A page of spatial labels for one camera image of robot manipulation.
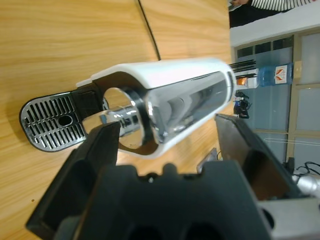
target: drip tray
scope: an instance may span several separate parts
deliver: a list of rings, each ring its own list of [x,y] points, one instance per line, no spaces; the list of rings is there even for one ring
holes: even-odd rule
[[[20,111],[20,124],[30,143],[45,152],[69,148],[87,135],[70,92],[28,101]]]

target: white coffee machine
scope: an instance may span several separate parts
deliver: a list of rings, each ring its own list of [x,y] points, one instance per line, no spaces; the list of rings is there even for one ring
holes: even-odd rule
[[[119,150],[152,159],[221,111],[236,79],[229,65],[206,57],[118,64],[76,86],[23,106],[20,123],[32,145],[59,151],[119,121]]]

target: reflective metal surface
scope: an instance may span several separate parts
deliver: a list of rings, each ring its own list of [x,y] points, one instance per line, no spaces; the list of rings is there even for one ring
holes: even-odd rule
[[[167,143],[222,106],[231,88],[225,79],[214,72],[150,90],[144,104],[156,143]]]
[[[139,148],[144,142],[145,132],[136,102],[128,92],[116,87],[109,88],[104,97],[109,110],[85,118],[82,121],[85,131],[89,133],[91,129],[101,124],[119,121],[121,125],[119,142],[130,149]]]
[[[28,101],[20,123],[30,143],[45,152],[57,152],[86,139],[70,92]]]

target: white wall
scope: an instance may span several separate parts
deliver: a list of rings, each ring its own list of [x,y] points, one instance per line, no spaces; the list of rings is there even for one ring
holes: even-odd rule
[[[232,47],[320,27],[320,0],[230,29]]]

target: wooden surface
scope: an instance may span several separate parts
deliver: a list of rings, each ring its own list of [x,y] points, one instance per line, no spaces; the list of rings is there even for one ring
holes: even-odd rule
[[[141,0],[162,59],[231,61],[225,0]]]
[[[142,4],[163,59],[216,56],[230,62],[225,0]],[[112,65],[157,57],[135,0],[2,0],[0,34],[0,239],[35,239],[25,223],[71,149],[33,148],[19,124],[22,105],[73,90]],[[140,174],[160,173],[166,162],[194,172],[217,144],[210,120],[159,159],[119,153],[118,163],[134,164]]]

